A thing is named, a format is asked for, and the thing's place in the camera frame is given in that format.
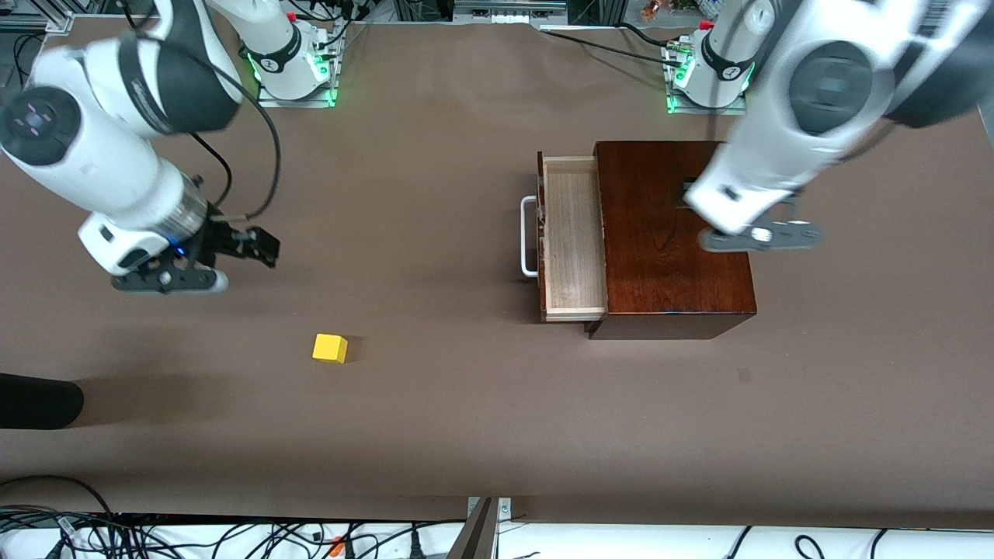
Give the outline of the yellow wooden block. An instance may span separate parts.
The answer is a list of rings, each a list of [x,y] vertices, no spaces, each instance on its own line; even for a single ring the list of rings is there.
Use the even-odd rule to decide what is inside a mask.
[[[344,364],[347,361],[348,346],[348,339],[341,335],[318,333],[311,357],[320,362]]]

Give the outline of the wooden drawer with white handle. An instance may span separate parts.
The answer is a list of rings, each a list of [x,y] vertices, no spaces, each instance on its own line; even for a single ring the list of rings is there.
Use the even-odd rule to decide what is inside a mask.
[[[594,322],[606,315],[596,157],[537,155],[536,190],[519,201],[519,256],[522,275],[537,282],[543,322]]]

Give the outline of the dark brown wooden cabinet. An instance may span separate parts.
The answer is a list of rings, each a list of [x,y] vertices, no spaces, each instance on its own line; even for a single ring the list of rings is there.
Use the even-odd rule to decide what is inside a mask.
[[[749,257],[708,252],[706,230],[684,202],[714,141],[600,141],[606,313],[592,340],[708,340],[757,314]]]

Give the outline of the black ribbed cylinder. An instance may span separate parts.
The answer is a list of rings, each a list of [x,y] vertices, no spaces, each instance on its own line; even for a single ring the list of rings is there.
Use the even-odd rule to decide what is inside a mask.
[[[70,381],[0,373],[0,429],[65,429],[84,410]]]

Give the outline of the grey power strip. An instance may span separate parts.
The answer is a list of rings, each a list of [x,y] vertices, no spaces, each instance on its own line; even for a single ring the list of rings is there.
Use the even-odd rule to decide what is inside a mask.
[[[568,25],[567,0],[454,0],[455,23]]]

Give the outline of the aluminium frame profile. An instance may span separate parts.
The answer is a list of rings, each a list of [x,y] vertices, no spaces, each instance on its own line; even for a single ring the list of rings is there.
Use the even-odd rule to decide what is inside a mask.
[[[42,32],[65,34],[71,28],[72,11],[59,3],[42,2],[40,9],[31,2],[0,8],[0,32]]]

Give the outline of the metal bracket with dark beam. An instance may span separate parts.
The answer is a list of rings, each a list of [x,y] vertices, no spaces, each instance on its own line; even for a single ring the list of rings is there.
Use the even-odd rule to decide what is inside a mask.
[[[497,559],[499,525],[512,520],[511,498],[469,498],[467,520],[445,559]]]

